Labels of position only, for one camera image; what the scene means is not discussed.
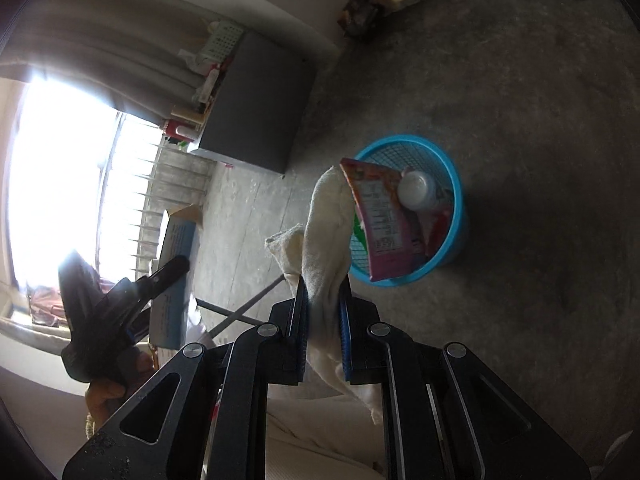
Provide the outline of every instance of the white cloth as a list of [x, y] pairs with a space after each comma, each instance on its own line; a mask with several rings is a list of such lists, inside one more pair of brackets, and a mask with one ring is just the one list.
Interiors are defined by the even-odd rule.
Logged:
[[306, 360], [329, 386], [361, 400], [376, 424], [382, 423], [379, 386], [352, 386], [344, 379], [340, 346], [338, 289], [349, 272], [354, 202], [340, 168], [316, 183], [306, 227], [298, 224], [265, 240], [295, 294], [302, 274], [309, 297]]
[[347, 396], [269, 399], [265, 478], [380, 480], [385, 465], [382, 427]]

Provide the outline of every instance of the nutrition label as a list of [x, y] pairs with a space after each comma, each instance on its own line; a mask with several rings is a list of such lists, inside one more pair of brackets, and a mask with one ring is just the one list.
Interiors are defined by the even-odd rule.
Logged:
[[369, 250], [376, 254], [391, 253], [402, 248], [400, 226], [394, 206], [381, 180], [359, 180], [358, 193], [362, 209], [367, 212], [367, 226], [373, 240], [367, 239]]

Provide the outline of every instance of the beige curtain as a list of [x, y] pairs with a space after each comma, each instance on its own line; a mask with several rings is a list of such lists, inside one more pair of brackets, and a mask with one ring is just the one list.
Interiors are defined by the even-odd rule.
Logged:
[[199, 51], [216, 19], [181, 0], [31, 0], [0, 55], [0, 77], [58, 78], [161, 124], [204, 81], [178, 52]]

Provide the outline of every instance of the pink package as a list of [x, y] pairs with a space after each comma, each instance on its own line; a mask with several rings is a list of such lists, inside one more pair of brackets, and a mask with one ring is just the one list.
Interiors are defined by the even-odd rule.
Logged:
[[415, 212], [403, 208], [398, 200], [401, 173], [350, 158], [341, 160], [340, 168], [351, 187], [365, 233], [371, 281], [405, 276], [424, 263], [420, 222]]

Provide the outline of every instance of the concrete floor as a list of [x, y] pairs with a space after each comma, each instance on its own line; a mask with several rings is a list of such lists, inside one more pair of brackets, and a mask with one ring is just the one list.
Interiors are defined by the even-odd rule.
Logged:
[[[465, 342], [598, 463], [640, 416], [639, 77], [617, 0], [399, 12], [318, 89], [284, 178], [216, 168], [196, 292], [242, 304], [279, 274], [264, 239], [305, 221], [326, 168], [387, 134], [424, 136], [460, 172], [468, 246], [417, 283], [354, 290], [419, 342]], [[281, 285], [250, 314], [288, 296]]]

